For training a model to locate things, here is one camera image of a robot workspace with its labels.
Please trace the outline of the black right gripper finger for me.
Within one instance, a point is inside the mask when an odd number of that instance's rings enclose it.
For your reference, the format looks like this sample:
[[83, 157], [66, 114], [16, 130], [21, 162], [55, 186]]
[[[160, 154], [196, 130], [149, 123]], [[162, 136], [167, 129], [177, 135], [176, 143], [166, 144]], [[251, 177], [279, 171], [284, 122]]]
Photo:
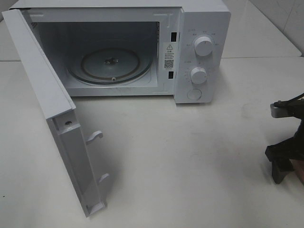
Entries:
[[274, 159], [271, 163], [272, 178], [276, 184], [280, 184], [289, 173], [295, 171], [289, 159]]

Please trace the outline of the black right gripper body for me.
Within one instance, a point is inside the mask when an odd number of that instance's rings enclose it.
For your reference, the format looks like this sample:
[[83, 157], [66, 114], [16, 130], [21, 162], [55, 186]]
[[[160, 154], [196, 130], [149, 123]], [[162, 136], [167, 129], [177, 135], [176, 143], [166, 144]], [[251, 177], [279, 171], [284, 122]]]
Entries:
[[267, 146], [265, 155], [270, 162], [277, 166], [292, 166], [291, 160], [304, 160], [304, 120], [294, 136], [277, 144]]

